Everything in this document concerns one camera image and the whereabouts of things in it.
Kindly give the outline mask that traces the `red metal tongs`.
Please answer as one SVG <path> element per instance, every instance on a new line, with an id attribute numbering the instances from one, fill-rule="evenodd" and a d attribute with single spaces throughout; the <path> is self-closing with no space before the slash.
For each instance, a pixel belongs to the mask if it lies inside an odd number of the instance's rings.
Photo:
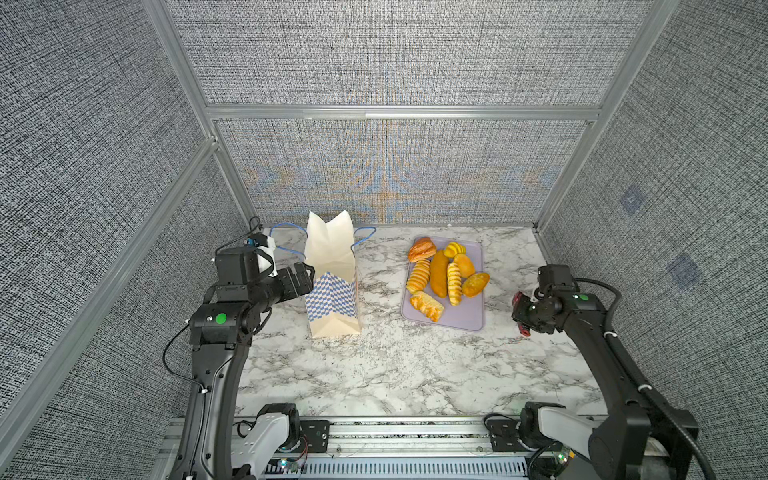
<path id="1" fill-rule="evenodd" d="M 518 291 L 513 297 L 512 305 L 512 318 L 517 323 L 520 333 L 524 337 L 530 337 L 531 331 L 528 324 L 529 307 L 531 306 L 530 297 L 522 291 Z"/>

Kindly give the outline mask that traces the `checkered paper bag blue handles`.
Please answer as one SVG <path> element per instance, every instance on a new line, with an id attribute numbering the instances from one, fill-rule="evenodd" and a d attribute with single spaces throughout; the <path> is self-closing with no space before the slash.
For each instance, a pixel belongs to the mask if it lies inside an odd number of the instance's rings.
<path id="1" fill-rule="evenodd" d="M 346 210 L 330 220 L 311 212 L 300 231 L 305 234 L 301 251 L 282 244 L 277 248 L 315 271 L 312 291 L 304 296 L 311 337 L 360 334 L 356 248 L 368 238 L 356 237 L 358 229 Z"/>

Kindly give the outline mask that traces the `striped yellow white bread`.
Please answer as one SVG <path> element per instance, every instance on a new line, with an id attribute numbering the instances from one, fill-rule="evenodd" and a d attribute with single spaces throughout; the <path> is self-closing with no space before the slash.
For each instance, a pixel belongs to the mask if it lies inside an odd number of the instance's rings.
<path id="1" fill-rule="evenodd" d="M 452 306 L 458 306 L 462 297 L 462 277 L 458 267 L 452 262 L 447 266 L 447 293 Z"/>

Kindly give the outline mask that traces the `flaky pastry bread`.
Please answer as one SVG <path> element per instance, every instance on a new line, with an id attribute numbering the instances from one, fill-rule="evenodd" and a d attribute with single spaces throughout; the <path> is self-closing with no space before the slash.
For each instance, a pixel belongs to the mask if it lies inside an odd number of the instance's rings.
<path id="1" fill-rule="evenodd" d="M 427 319 L 437 323 L 445 310 L 445 307 L 435 298 L 424 291 L 416 291 L 410 297 L 410 304 Z"/>

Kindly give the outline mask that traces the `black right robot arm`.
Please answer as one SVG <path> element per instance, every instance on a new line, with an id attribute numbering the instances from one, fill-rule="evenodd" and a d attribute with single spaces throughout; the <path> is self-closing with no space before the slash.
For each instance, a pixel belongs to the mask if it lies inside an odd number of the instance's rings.
<path id="1" fill-rule="evenodd" d="M 533 295 L 517 293 L 512 318 L 523 335 L 566 334 L 582 354 L 603 395 L 607 416 L 588 422 L 563 407 L 529 402 L 522 411 L 521 439 L 544 449 L 560 443 L 587 459 L 602 479 L 684 479 L 692 462 L 708 479 L 711 462 L 697 443 L 699 426 L 687 410 L 673 408 L 642 373 L 612 320 L 622 300 L 604 306 L 584 293 L 583 279 L 565 265 L 540 269 Z"/>

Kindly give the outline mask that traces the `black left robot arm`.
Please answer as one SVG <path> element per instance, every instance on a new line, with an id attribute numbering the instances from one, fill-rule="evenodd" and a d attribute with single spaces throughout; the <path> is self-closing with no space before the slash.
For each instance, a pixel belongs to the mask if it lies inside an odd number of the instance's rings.
<path id="1" fill-rule="evenodd" d="M 190 332 L 192 384 L 171 479 L 255 479 L 254 460 L 232 464 L 238 385 L 252 340 L 271 307 L 312 291 L 315 269 L 303 262 L 276 272 L 256 260 L 218 260 L 218 281 L 204 296 Z"/>

